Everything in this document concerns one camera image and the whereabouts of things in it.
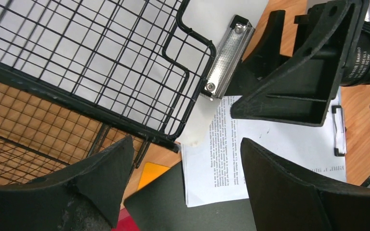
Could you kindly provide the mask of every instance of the clipboard clip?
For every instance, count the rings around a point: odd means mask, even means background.
[[[342,157],[347,154],[344,109],[340,105],[333,105],[331,106],[331,109],[334,130],[334,155]]]

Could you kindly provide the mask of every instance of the wooden floor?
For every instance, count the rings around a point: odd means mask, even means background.
[[[295,15],[303,14],[306,0],[270,0],[246,54],[252,51],[263,34],[269,13],[286,10],[285,29],[281,53],[291,55],[296,26]],[[347,127],[347,179],[349,183],[361,184],[370,174],[370,86],[343,89],[343,106]],[[0,136],[51,154],[65,163],[73,164],[88,153],[101,126],[98,121],[86,118],[44,101],[28,93],[0,84]],[[126,134],[112,129],[103,147]],[[136,139],[139,149],[142,140]],[[137,190],[146,162],[173,166],[181,160],[180,154],[151,145],[143,164],[135,170],[127,186],[124,198]],[[0,184],[27,182],[36,176],[64,167],[61,163],[37,157],[0,141]]]

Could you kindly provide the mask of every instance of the wire mesh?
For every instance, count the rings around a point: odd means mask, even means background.
[[[213,60],[175,23],[187,2],[0,0],[0,64],[173,140]]]
[[[126,135],[0,83],[0,185],[26,183],[52,173]],[[142,143],[134,137],[135,156]]]

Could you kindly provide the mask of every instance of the screw hole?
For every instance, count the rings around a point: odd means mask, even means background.
[[[338,7],[337,6],[333,6],[330,10],[330,13],[328,14],[330,17],[331,16],[334,16],[335,13],[337,13],[337,10],[338,10]]]
[[[304,56],[311,55],[311,52],[313,52],[313,48],[311,48],[311,47],[307,48],[307,50],[304,51]]]

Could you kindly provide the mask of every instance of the wooden table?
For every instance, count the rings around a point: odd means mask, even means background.
[[[261,38],[271,11],[286,10],[283,42],[280,52],[292,55],[297,26],[293,24],[294,17],[304,14],[307,0],[270,0],[258,25],[252,41],[246,51],[247,56]],[[351,184],[360,185],[370,175],[370,86],[344,88],[342,91],[343,107],[347,127],[347,180]],[[180,154],[175,154],[156,145],[151,145],[142,165],[135,170],[124,198],[137,190],[138,182],[146,162],[164,166],[173,166],[181,160]]]

